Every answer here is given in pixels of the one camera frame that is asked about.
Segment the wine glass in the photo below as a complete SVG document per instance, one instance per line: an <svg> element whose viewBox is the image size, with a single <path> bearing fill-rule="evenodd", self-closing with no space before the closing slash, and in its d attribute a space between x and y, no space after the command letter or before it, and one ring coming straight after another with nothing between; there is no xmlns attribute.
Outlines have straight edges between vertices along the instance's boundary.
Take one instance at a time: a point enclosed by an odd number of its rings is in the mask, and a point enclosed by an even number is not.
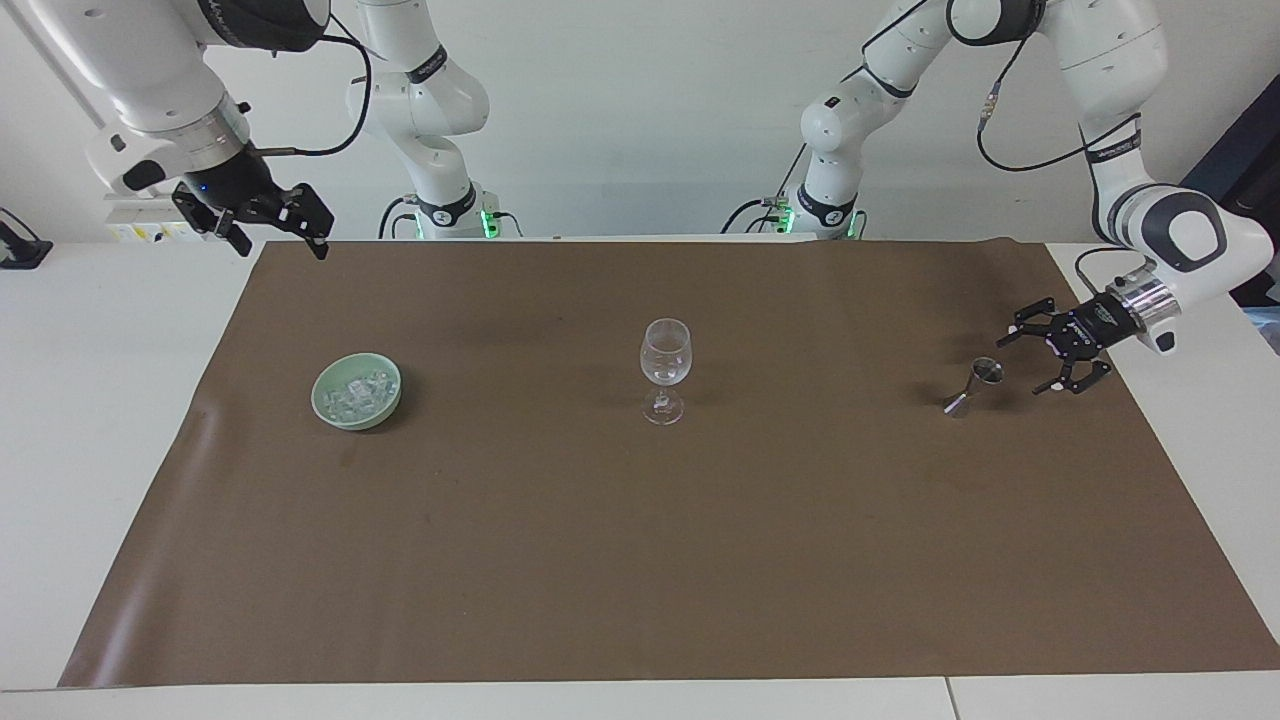
<svg viewBox="0 0 1280 720"><path fill-rule="evenodd" d="M672 386L694 366L694 343L685 323L672 318L654 320L644 332L640 370L657 384L645 398L644 416L655 425L671 425L685 415L685 401Z"/></svg>

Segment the green bowl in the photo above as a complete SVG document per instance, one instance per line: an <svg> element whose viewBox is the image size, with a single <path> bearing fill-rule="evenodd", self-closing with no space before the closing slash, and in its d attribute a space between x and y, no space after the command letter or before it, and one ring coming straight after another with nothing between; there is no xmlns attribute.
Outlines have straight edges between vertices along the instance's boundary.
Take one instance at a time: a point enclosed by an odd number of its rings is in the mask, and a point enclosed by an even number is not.
<svg viewBox="0 0 1280 720"><path fill-rule="evenodd" d="M390 379L396 383L396 389L389 393L387 401L378 407L372 415L351 423L343 423L330 419L320 409L325 396L330 392L340 392L352 380L379 372L385 372L390 377ZM325 372L320 373L320 377L316 378L316 384L311 387L311 409L315 411L317 418L339 430L360 432L376 428L387 420L387 418L390 418L392 413L394 413L396 407L399 405L402 395L404 395L404 386L401 382L399 368L396 366L396 363L392 363L388 357L383 357L381 355L376 355L374 352L360 352L338 360L333 365L325 368Z"/></svg>

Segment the glass base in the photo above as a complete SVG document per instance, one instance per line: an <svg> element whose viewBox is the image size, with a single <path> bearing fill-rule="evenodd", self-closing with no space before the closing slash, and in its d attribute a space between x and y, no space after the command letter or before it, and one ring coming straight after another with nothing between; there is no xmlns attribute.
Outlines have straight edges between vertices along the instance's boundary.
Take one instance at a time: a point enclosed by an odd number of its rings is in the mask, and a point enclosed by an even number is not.
<svg viewBox="0 0 1280 720"><path fill-rule="evenodd" d="M673 425L684 416L685 401L671 388L653 388L644 400L644 418L654 425Z"/></svg>

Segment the brown table cover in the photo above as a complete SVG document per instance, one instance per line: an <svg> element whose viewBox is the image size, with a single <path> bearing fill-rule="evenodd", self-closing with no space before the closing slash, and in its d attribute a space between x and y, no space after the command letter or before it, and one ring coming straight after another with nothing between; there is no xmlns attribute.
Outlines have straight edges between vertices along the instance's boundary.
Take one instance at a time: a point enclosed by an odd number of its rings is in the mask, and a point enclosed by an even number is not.
<svg viewBox="0 0 1280 720"><path fill-rule="evenodd" d="M1046 295L1007 240L271 245L60 684L1280 667L1119 377L1033 398L1028 341L941 413ZM356 351L406 395L348 434L308 392Z"/></svg>

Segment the white wall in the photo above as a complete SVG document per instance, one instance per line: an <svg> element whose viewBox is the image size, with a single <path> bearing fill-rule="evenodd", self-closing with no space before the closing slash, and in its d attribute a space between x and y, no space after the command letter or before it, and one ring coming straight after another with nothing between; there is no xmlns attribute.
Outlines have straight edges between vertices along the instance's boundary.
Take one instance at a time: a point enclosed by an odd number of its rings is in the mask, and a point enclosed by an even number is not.
<svg viewBox="0 0 1280 720"><path fill-rule="evenodd" d="M530 234L547 236L718 231L742 200L773 192L799 146L801 109L856 67L887 5L435 0L431 10L452 58L493 97L489 127L460 140L474 177ZM1157 6L1172 67L1147 108L1146 154L1157 178L1176 182L1280 72L1280 3ZM334 9L358 24L351 0ZM105 238L95 225L99 188L77 150L91 126L35 54L10 42L10 20L0 24L0 201L51 234ZM1083 161L1006 176L978 158L977 114L1010 50L948 47L899 122L873 136L863 192L870 234L1091 236ZM253 104L259 145L321 147L349 129L343 94L362 68L347 47L278 59L215 47L209 63ZM989 146L1010 163L1042 160L1078 142L1075 117L1038 37L1005 83ZM392 154L367 137L337 158L273 167L282 184L321 192L338 237L372 234L387 201L410 190Z"/></svg>

